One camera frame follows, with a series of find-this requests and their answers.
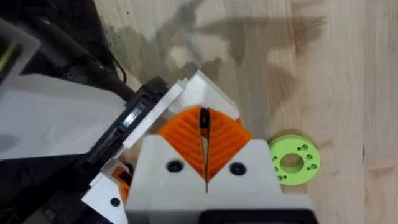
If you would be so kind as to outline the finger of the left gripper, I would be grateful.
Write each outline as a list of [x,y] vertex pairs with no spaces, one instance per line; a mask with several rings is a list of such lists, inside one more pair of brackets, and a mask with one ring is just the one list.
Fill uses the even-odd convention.
[[169,106],[171,112],[177,114],[193,106],[202,106],[218,110],[233,120],[239,118],[237,104],[201,70],[197,70],[191,78],[184,78],[177,83],[182,84],[183,90]]
[[90,188],[81,200],[108,221],[128,224],[125,205],[131,182],[128,166],[110,159],[90,182]]

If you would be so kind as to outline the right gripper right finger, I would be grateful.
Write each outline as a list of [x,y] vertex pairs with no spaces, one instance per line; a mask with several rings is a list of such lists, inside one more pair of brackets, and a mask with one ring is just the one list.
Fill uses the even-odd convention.
[[209,110],[207,199],[245,201],[282,193],[268,144],[239,121]]

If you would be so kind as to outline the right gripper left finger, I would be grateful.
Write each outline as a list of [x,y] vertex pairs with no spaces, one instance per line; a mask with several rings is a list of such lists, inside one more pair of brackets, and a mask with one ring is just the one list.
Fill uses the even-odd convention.
[[204,201],[205,155],[200,129],[201,106],[184,110],[144,138],[129,199],[182,198]]

